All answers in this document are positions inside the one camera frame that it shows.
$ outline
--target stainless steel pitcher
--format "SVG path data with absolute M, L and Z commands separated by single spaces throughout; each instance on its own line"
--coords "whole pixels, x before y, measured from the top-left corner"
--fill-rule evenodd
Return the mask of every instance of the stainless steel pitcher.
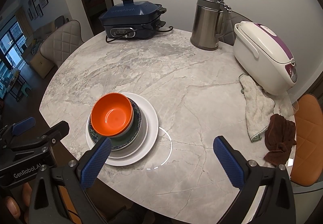
M 191 43 L 204 50 L 215 50 L 224 36 L 231 7 L 223 0 L 197 0 Z

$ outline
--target blue gripper pad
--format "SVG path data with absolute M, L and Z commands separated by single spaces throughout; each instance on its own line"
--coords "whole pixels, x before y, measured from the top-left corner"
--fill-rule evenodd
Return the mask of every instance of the blue gripper pad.
M 93 156 L 89 159 L 88 163 L 84 166 L 81 172 L 80 181 L 83 190 L 93 185 L 96 177 L 104 165 L 104 162 L 110 155 L 111 148 L 111 140 L 110 138 L 106 137 Z
M 23 121 L 20 121 L 19 123 L 15 124 L 12 127 L 11 134 L 12 134 L 12 136 L 19 136 L 23 132 L 31 129 L 35 125 L 36 125 L 36 120 L 35 120 L 35 118 L 33 118 L 31 116 L 31 117 L 29 117 L 29 118 L 27 118 L 27 119 L 25 119 Z
M 213 141 L 213 151 L 234 187 L 244 186 L 244 173 L 238 162 L 219 137 Z

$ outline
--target orange bowl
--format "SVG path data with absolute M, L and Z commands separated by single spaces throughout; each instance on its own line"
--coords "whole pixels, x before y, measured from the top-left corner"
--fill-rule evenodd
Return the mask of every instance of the orange bowl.
M 94 130 L 103 136 L 115 136 L 123 132 L 132 120 L 129 99 L 120 93 L 109 93 L 93 106 L 91 123 Z

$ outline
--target rice cooker lid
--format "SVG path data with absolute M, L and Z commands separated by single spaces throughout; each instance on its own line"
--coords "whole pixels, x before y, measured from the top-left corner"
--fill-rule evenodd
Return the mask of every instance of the rice cooker lid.
M 281 64 L 294 62 L 294 57 L 287 45 L 268 27 L 242 21 L 239 29 L 274 61 Z

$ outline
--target control panel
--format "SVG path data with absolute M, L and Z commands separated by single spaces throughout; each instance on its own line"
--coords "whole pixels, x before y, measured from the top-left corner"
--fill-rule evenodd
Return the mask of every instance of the control panel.
M 113 37 L 120 37 L 120 36 L 126 34 L 124 36 L 125 38 L 132 38 L 132 37 L 134 37 L 136 35 L 136 32 L 131 27 L 125 27 L 125 28 L 112 28 L 111 31 L 110 31 L 110 34 Z

